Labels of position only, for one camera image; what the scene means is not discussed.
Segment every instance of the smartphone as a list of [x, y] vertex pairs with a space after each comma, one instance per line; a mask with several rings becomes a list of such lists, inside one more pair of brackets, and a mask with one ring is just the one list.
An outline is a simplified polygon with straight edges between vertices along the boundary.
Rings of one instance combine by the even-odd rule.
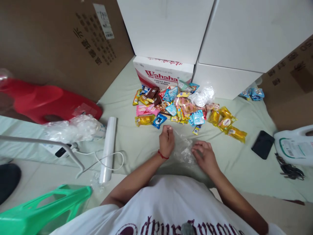
[[266, 160], [271, 151], [275, 139], [265, 131], [260, 131], [257, 140], [252, 146], [252, 151], [255, 152], [260, 158]]

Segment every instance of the white tube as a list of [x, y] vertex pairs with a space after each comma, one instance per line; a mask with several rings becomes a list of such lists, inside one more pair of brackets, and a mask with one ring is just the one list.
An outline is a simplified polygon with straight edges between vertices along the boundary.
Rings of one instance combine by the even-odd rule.
[[[102, 158], [114, 153], [116, 120], [117, 120], [116, 117], [109, 117], [107, 131], [105, 134]], [[107, 167], [112, 168], [113, 167], [113, 155], [102, 159], [101, 162]], [[106, 168], [104, 165], [101, 165], [101, 171], [100, 171], [100, 177], [99, 177], [100, 184], [106, 183], [111, 180], [112, 171]]]

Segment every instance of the clear plastic bag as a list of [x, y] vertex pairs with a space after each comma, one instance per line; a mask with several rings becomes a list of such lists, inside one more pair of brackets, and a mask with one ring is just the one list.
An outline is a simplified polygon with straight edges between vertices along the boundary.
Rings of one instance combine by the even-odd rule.
[[208, 84], [206, 86], [200, 86], [195, 93], [189, 95], [190, 101], [199, 106], [203, 107], [206, 104], [213, 103], [214, 101], [214, 90], [213, 87]]
[[104, 139], [106, 131], [92, 115], [79, 115], [69, 121], [49, 122], [44, 126], [45, 139], [65, 144]]
[[174, 152], [173, 157], [180, 163], [195, 165], [196, 159], [191, 152], [193, 141], [188, 140], [186, 136], [179, 134], [175, 130], [174, 136], [175, 136], [175, 148], [173, 151]]

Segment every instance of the white cable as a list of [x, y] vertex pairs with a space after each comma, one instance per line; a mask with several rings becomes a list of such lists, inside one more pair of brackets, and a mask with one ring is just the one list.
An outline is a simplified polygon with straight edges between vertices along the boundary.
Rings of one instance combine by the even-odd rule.
[[[90, 155], [90, 154], [93, 154], [93, 153], [94, 153], [94, 154], [95, 154], [94, 157], [96, 158], [97, 162], [99, 162], [101, 165], [105, 166], [105, 167], [108, 168], [109, 170], [112, 170], [112, 171], [113, 171], [113, 170], [119, 170], [119, 169], [122, 168], [122, 166], [124, 165], [124, 155], [123, 155], [121, 152], [115, 152], [115, 153], [112, 153], [112, 154], [110, 154], [110, 155], [105, 156], [104, 158], [99, 159], [99, 158], [97, 157], [97, 152], [100, 152], [100, 151], [102, 151], [102, 150], [98, 150], [98, 151], [96, 151], [96, 152], [91, 152], [91, 153], [83, 153], [83, 152], [79, 152], [79, 151], [76, 150], [76, 149], [73, 149], [73, 152], [76, 152], [76, 153], [79, 153], [79, 154], [82, 154], [82, 155]], [[122, 164], [121, 164], [121, 166], [120, 166], [119, 168], [117, 168], [117, 169], [112, 169], [112, 168], [110, 168], [110, 167], [104, 165], [104, 164], [101, 162], [101, 160], [105, 159], [106, 157], [112, 156], [112, 155], [114, 155], [114, 154], [116, 154], [116, 153], [121, 154], [121, 155], [122, 155], [122, 159], [123, 159], [123, 160], [122, 160]], [[97, 162], [95, 162], [94, 164], [92, 164], [90, 167], [86, 168], [86, 169], [84, 170], [84, 172], [87, 171], [87, 170], [89, 170], [91, 167], [93, 167]]]

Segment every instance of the red and white box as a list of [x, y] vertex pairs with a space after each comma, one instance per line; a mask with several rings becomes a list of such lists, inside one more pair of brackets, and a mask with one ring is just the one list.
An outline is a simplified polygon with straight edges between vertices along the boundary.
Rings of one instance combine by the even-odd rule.
[[179, 79], [190, 83], [194, 68], [192, 64], [142, 56], [136, 56], [133, 63], [142, 85], [149, 88], [158, 86], [160, 89], [177, 86]]

